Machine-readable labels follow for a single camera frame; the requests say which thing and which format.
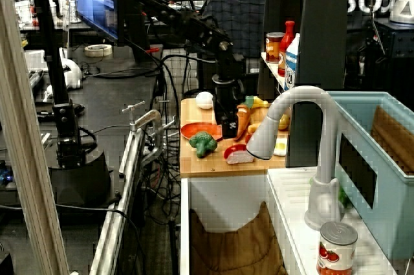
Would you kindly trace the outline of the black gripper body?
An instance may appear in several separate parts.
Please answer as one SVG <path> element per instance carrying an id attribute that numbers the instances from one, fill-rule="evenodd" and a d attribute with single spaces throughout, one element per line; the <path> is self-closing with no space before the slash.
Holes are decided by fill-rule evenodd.
<path id="1" fill-rule="evenodd" d="M 245 98 L 245 87 L 240 78 L 221 78 L 214 74 L 212 81 L 215 85 L 213 105 L 215 112 L 234 112 Z"/>

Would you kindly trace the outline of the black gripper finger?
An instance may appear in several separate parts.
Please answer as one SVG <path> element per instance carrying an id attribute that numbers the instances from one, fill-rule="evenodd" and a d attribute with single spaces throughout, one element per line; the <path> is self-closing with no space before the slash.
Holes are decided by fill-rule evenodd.
<path id="1" fill-rule="evenodd" d="M 223 138 L 235 138 L 238 132 L 238 115 L 234 111 L 225 111 L 222 115 Z"/>
<path id="2" fill-rule="evenodd" d="M 215 121 L 217 123 L 217 125 L 221 125 L 223 122 L 223 110 L 221 108 L 221 105 L 219 102 L 214 102 L 213 103 L 213 108 L 214 108 L 214 115 L 215 115 Z"/>

